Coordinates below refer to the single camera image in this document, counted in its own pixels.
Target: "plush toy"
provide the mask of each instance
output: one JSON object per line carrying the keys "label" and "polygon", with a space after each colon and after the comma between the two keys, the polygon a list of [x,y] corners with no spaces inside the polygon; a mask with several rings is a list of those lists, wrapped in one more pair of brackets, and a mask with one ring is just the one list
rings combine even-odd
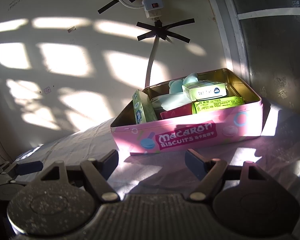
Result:
{"label": "plush toy", "polygon": [[169,94],[176,94],[182,92],[183,80],[171,80],[169,82]]}
{"label": "plush toy", "polygon": [[172,80],[169,82],[169,94],[158,96],[151,100],[157,116],[161,112],[169,111],[180,106],[184,106],[192,101],[183,94],[182,85],[198,81],[197,73],[191,73],[184,79]]}
{"label": "plush toy", "polygon": [[198,81],[198,74],[191,73],[184,79],[171,80],[169,82],[169,94],[176,94],[182,92],[182,85]]}
{"label": "plush toy", "polygon": [[198,74],[197,73],[191,73],[189,76],[183,79],[183,85],[189,84],[192,82],[198,81]]}

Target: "white cable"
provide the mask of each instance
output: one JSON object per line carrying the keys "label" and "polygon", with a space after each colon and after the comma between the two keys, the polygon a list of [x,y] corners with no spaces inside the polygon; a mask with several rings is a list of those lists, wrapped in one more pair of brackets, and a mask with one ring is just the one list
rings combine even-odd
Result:
{"label": "white cable", "polygon": [[124,0],[118,0],[118,1],[120,3],[122,3],[125,7],[131,8],[131,9],[141,9],[144,7],[143,5],[135,6],[135,5],[127,4]]}
{"label": "white cable", "polygon": [[151,53],[150,53],[150,56],[149,56],[149,61],[148,61],[145,87],[150,86],[151,68],[152,68],[152,64],[153,64],[153,61],[154,61],[155,54],[157,53],[157,49],[158,49],[158,45],[159,45],[159,39],[160,38],[157,35],[154,38],[154,43],[153,43],[152,50],[151,50]]}

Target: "pink tin box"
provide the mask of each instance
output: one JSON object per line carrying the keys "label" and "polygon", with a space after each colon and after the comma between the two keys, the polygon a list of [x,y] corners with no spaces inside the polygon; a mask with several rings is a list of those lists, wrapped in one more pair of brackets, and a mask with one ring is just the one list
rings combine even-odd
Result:
{"label": "pink tin box", "polygon": [[[119,150],[130,154],[174,152],[247,140],[260,136],[263,105],[261,98],[236,74],[226,68],[199,73],[199,80],[230,84],[245,105],[135,124],[132,101],[111,124]],[[169,93],[169,81],[143,90],[150,99]]]}

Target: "gray bedsheet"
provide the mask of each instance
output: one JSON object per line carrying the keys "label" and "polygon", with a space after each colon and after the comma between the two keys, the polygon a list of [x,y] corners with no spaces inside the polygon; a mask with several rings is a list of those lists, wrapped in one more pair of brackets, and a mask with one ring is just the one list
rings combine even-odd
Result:
{"label": "gray bedsheet", "polygon": [[[112,120],[31,150],[18,163],[41,160],[48,167],[56,160],[67,165],[89,158],[101,158],[117,149],[109,126]],[[205,157],[218,157],[232,165],[255,161],[291,192],[300,203],[300,116],[264,99],[264,129],[256,139],[196,149]],[[109,184],[123,196],[133,193],[181,192],[188,194],[198,180],[184,163],[184,152],[130,156],[119,150],[119,165]],[[31,181],[36,174],[19,176],[18,181]],[[236,182],[227,183],[226,187]],[[300,219],[294,235],[300,239]]]}

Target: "green box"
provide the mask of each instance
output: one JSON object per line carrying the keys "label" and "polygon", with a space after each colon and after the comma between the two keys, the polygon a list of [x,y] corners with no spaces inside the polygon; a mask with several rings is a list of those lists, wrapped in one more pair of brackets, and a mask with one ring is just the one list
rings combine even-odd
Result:
{"label": "green box", "polygon": [[204,100],[193,102],[197,113],[206,111],[215,111],[219,109],[229,108],[233,106],[243,105],[244,101],[241,97],[217,98],[212,100]]}
{"label": "green box", "polygon": [[136,124],[158,120],[146,93],[137,90],[132,96],[132,103]]}
{"label": "green box", "polygon": [[224,83],[210,80],[182,85],[182,90],[193,102],[202,99],[221,98],[227,95]]}

